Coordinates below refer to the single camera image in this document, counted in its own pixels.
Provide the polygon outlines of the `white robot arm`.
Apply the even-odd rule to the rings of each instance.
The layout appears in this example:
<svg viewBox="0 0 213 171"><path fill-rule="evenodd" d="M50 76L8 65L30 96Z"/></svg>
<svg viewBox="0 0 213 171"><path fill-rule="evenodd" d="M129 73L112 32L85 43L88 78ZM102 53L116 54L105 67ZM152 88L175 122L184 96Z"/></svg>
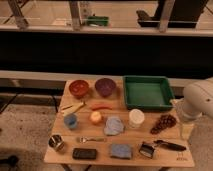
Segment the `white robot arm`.
<svg viewBox="0 0 213 171"><path fill-rule="evenodd" d="M183 98L174 102L174 107L181 138L188 140L198 118L207 115L213 119L213 77L188 84L183 89Z"/></svg>

